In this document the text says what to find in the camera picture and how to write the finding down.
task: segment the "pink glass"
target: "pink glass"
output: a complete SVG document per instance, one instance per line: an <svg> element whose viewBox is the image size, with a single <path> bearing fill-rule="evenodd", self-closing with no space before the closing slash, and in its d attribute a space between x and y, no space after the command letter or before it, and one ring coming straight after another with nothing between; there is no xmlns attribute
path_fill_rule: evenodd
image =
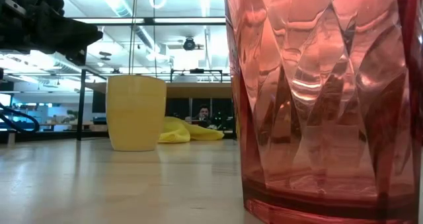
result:
<svg viewBox="0 0 423 224"><path fill-rule="evenodd" d="M420 0L227 0L245 208L418 223Z"/></svg>

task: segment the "man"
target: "man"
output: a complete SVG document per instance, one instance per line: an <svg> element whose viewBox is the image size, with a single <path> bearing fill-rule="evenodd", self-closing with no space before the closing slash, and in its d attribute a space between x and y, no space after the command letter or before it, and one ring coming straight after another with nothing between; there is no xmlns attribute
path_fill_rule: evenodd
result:
<svg viewBox="0 0 423 224"><path fill-rule="evenodd" d="M212 124L212 121L210 119L210 112L207 105L201 105L200 106L200 112L197 116L193 117L192 119L190 117L185 118L185 120L188 123L194 122L195 124L198 124L202 127L208 127Z"/></svg>

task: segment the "metal pole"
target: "metal pole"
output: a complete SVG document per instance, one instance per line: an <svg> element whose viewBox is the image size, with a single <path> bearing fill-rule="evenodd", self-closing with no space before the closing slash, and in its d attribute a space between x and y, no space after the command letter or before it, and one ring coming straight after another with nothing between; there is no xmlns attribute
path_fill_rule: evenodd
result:
<svg viewBox="0 0 423 224"><path fill-rule="evenodd" d="M78 125L77 125L77 141L82 140L82 123L84 117L84 103L85 103L85 77L87 70L83 69L81 72L81 90L79 91L79 111L78 111Z"/></svg>

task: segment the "yellow cup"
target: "yellow cup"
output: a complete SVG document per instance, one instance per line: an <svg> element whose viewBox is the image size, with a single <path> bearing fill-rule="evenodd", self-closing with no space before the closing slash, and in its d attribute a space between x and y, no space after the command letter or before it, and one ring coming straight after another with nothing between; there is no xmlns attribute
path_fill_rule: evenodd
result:
<svg viewBox="0 0 423 224"><path fill-rule="evenodd" d="M116 151L151 151L163 130L166 83L141 75L107 81L107 124Z"/></svg>

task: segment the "black cable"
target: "black cable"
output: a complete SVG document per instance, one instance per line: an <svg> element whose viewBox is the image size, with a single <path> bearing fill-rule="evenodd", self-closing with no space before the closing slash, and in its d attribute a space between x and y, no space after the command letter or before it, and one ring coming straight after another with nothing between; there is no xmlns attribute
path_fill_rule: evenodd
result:
<svg viewBox="0 0 423 224"><path fill-rule="evenodd" d="M0 119L3 120L6 123L6 125L8 125L9 127L13 128L13 129L15 129L15 130L17 130L18 132L21 132L21 133L36 133L37 131L40 131L40 124L32 116L26 115L23 112L19 112L19 111L15 111L13 109L7 108L7 107L5 107L1 103L0 103L0 108L3 109L3 111L0 113ZM18 127L12 121L10 121L8 118L6 118L5 115L3 115L4 111L10 112L10 113L13 113L13 114L16 114L16 115L19 115L19 116L22 116L24 118L28 118L29 120L31 120L32 122L34 122L35 128L33 130L31 130L31 131L27 131L25 129L22 129L22 128Z"/></svg>

